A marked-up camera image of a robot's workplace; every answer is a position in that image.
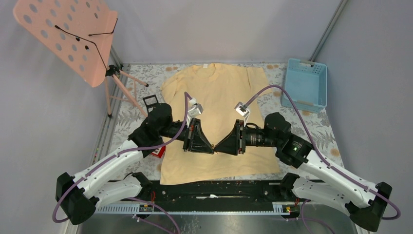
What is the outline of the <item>yellow shirt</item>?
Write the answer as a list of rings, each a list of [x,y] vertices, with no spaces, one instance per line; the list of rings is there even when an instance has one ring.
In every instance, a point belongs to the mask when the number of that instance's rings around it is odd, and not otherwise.
[[[241,116],[237,103],[247,102],[268,85],[263,68],[212,63],[208,67],[191,66],[165,80],[160,90],[172,108],[174,120],[184,115],[184,94],[188,93],[203,107],[199,116],[202,130],[211,144],[227,136]],[[164,185],[219,179],[280,171],[275,152],[269,147],[247,147],[237,156],[225,153],[185,152],[181,141],[166,146],[161,164]]]

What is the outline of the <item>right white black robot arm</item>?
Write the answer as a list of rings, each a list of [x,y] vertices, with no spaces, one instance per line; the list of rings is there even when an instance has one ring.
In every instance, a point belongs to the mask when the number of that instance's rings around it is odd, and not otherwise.
[[[309,199],[341,211],[359,227],[376,232],[383,220],[392,187],[381,182],[368,182],[347,170],[338,172],[339,166],[319,156],[307,140],[291,133],[291,124],[280,113],[264,119],[264,127],[253,123],[235,122],[234,128],[214,150],[238,155],[247,146],[275,147],[275,156],[284,164],[310,173],[324,183],[315,183],[294,173],[287,173],[279,184],[281,198]]]

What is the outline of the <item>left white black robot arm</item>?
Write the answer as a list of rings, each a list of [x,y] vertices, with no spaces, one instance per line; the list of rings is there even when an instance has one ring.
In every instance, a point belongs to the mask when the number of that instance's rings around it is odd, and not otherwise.
[[[63,173],[57,178],[57,206],[53,211],[53,221],[61,222],[56,217],[59,208],[66,214],[65,220],[78,225],[88,220],[102,206],[130,197],[139,200],[149,198],[151,188],[147,178],[141,173],[117,182],[111,182],[110,178],[175,140],[187,140],[197,116],[202,112],[201,104],[192,99],[186,103],[184,120],[174,122],[170,105],[150,105],[150,112],[141,125],[114,151],[75,175]]]

